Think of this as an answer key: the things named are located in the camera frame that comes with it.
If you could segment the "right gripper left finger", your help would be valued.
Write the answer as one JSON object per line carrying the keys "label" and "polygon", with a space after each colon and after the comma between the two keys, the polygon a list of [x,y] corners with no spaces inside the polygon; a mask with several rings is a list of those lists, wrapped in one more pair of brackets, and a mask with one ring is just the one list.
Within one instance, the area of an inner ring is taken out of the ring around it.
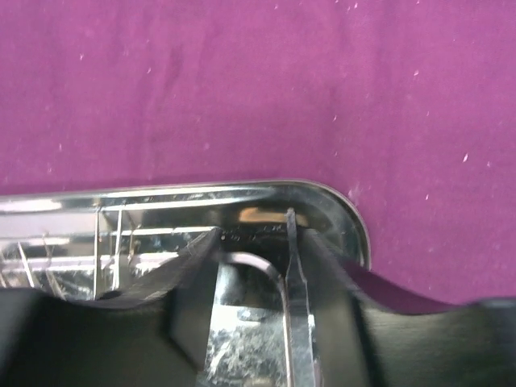
{"label": "right gripper left finger", "polygon": [[4,386],[192,386],[203,369],[221,231],[96,301],[1,292]]}

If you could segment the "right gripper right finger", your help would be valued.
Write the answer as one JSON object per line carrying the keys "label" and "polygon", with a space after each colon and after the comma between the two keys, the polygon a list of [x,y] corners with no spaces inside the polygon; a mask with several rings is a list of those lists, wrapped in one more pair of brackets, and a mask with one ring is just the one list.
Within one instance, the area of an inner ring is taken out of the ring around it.
{"label": "right gripper right finger", "polygon": [[326,386],[512,386],[515,300],[425,298],[304,232],[304,272]]}

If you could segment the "purple surgical cloth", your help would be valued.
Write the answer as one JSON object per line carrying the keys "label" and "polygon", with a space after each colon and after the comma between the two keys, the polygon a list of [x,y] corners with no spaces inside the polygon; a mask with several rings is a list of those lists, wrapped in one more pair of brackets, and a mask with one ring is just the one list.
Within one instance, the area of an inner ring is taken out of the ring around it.
{"label": "purple surgical cloth", "polygon": [[2,2],[3,193],[273,178],[399,285],[514,295],[514,2]]}

